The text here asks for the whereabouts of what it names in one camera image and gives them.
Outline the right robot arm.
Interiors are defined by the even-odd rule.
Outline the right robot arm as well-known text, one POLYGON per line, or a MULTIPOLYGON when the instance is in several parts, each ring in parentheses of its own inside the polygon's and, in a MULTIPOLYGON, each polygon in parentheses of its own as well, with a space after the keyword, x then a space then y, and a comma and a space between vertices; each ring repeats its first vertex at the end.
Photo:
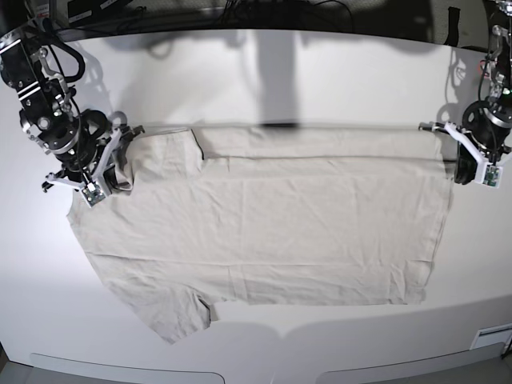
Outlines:
POLYGON ((74 83, 85 68, 79 52, 29 24, 1 37, 1 77, 21 103, 21 128, 61 164, 45 177, 42 190, 64 186, 93 206, 119 187, 117 154, 143 128, 115 126, 99 110, 78 108, 74 83))

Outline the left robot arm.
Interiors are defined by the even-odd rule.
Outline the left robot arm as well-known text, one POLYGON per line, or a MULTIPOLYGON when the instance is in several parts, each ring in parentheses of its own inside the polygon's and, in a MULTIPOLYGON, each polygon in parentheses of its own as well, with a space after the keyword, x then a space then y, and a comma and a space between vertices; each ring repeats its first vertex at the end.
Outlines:
POLYGON ((477 100, 462 116, 461 130, 492 166, 511 153, 511 2, 485 1, 488 47, 477 100))

